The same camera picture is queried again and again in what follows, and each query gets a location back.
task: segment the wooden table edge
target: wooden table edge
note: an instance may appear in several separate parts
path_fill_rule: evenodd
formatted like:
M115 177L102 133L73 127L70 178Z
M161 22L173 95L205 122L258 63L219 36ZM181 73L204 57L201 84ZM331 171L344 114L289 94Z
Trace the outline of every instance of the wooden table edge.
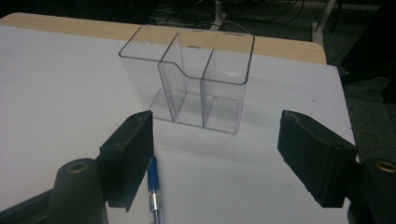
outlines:
M55 17L16 12L0 19L0 25L70 35L128 40L141 26L111 21ZM310 63L326 63L321 45L313 42L256 36L254 54L292 59Z

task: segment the pen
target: pen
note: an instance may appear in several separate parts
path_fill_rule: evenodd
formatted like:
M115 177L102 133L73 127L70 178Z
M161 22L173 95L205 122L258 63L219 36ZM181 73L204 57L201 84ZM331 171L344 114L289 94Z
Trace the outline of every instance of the pen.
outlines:
M163 224L160 182L158 181L157 158L151 157L148 165L148 203L151 224Z

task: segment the floor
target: floor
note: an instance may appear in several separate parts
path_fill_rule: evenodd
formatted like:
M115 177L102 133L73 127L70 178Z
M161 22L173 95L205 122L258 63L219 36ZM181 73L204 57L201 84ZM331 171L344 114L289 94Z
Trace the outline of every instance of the floor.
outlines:
M320 0L242 1L224 4L223 11L227 16L220 30L311 41L311 25L320 20L325 8L325 1ZM378 5L343 5L334 31L332 26L336 10L332 12L323 31L323 47L328 64L336 66L340 76L346 72L341 62L378 8ZM208 0L185 3L182 7L162 3L151 14L150 22L209 29L214 20L213 13L214 5ZM382 103L380 95L388 83L387 79L376 78L345 87L346 104L361 161L377 157L396 162L396 131L389 109Z

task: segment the blue pen cap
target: blue pen cap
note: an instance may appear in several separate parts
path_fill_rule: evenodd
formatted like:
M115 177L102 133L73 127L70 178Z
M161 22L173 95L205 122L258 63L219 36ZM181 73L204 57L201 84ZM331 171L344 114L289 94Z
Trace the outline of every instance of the blue pen cap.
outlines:
M148 191L159 188L160 182L158 180L157 158L152 156L151 162L148 165Z

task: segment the cable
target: cable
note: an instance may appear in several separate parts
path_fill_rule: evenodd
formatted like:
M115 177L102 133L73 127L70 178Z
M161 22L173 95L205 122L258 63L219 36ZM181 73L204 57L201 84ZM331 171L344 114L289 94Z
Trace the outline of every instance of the cable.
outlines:
M152 19L152 18L148 18L148 22L149 22L149 24L151 24L151 25L158 25L158 23L157 23L154 19Z
M196 6L198 6L200 3L202 3L204 0L199 0L197 3L195 3L195 5L192 8L195 8Z
M294 7L298 2L300 2L300 0L295 0L293 4L291 4L291 5L288 6L286 9L284 9L281 13L279 13L278 15L276 15L276 16L274 16L273 18L268 19L268 20L255 20L255 19L251 19L251 18L237 17L237 16L232 16L232 15L230 15L229 18L232 18L232 19L235 19L235 20L240 20L240 21L253 21L253 22L264 22L264 23L267 23L267 22L287 23L287 22L290 22L290 21L295 20L297 17L300 16L300 14L301 14L301 12L303 11L303 8L304 8L304 2L305 2L305 0L303 0L303 2L302 2L302 4L301 4L300 9L299 9L299 11L297 12L297 14L296 14L294 17L292 17L291 19L289 19L289 20L287 20L287 21L275 21L275 19L277 19L277 18L283 16L283 15L284 15L286 12L288 12L292 7Z
M359 5L359 11L358 11L358 16L357 18L359 19L361 17L361 4ZM346 42L346 44L343 46L342 49L340 49L340 51L338 51L338 53L335 54L335 56L333 56L328 62L327 64L330 64L332 62L334 62L335 60L338 60L338 57L347 49L347 46L350 44L350 42L352 41L353 36L356 33L356 29L357 29L357 25L355 25L355 27L353 28L352 34L350 35L348 41Z
M168 18L165 20L165 22L171 22L170 20L172 20L173 18L179 18L179 19L182 19L182 20L184 20L184 21L192 21L192 22L194 22L193 26L191 26L190 28L194 28L194 27L196 27L196 26L198 26L198 25L201 26L201 27L203 28L202 23L201 23L200 21L198 21L198 20L196 19L196 17L193 16L193 15L190 15L190 14L184 14L183 16L173 15L173 16L171 16L171 17L168 17Z
M150 14L151 17L168 17L168 16L174 16L174 15L176 15L176 12L172 12L169 10L163 10L163 9L155 9Z
M194 27L195 24L187 24L187 23L179 23L179 22L171 22L171 21L157 21L158 25L164 24L171 24L171 25L178 25L178 26L189 26L190 28Z
M245 32L247 32L248 34L251 35L251 32L249 32L245 27L241 26L240 24L238 24L238 23L236 23L236 22L234 22L234 21L223 21L222 23L231 23L231 24L234 24L234 25L236 25L236 26L242 28L243 30L245 30Z
M197 16L202 16L202 13L199 13L198 11L196 11L197 9L203 10L204 12L207 12L207 13L208 13L207 16L205 16L205 17L199 19L198 21L207 21L207 20L210 20L210 19L212 19L212 18L215 17L215 12L210 11L210 10L208 10L207 8L204 8L204 7L196 7L196 8L192 7L192 8L188 8L188 9L186 9L186 13L193 14L193 15L195 15L195 17L197 17Z

